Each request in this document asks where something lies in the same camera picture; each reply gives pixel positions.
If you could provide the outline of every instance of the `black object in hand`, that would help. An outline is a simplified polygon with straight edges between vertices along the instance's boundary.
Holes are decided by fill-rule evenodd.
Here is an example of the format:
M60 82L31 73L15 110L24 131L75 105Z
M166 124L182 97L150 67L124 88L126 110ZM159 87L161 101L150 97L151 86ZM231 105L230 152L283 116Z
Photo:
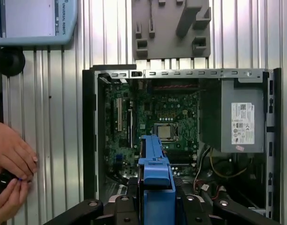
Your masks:
M15 175L7 170L3 170L0 173L0 194L5 190L12 179L18 179Z

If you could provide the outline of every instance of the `human hand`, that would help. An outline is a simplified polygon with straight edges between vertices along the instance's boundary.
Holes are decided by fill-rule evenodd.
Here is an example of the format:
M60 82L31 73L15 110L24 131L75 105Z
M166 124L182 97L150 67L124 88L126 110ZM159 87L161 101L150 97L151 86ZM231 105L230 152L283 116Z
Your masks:
M13 179L0 194L0 224L16 215L26 201L28 184L26 181Z
M37 172L36 153L7 125L0 123L0 167L22 180Z

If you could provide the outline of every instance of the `gray plastic holder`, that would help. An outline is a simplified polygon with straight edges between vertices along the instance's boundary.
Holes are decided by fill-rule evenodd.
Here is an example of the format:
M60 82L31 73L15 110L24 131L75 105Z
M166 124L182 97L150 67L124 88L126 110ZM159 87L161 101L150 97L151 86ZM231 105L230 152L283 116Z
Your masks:
M132 0L135 60L209 57L210 21L205 0Z

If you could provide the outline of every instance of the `power supply label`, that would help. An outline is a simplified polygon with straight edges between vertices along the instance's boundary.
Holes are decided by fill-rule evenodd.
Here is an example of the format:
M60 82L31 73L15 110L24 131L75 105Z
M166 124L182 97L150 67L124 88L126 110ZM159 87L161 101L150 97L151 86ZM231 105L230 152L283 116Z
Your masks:
M232 103L232 144L255 143L255 106Z

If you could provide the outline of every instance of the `motherboard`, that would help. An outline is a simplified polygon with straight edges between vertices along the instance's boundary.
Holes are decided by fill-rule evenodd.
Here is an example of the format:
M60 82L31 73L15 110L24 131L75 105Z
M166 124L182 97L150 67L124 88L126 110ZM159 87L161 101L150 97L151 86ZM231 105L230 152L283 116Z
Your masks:
M175 175L192 174L199 147L199 92L150 88L148 81L105 89L105 160L110 171L135 175L142 135L157 135Z

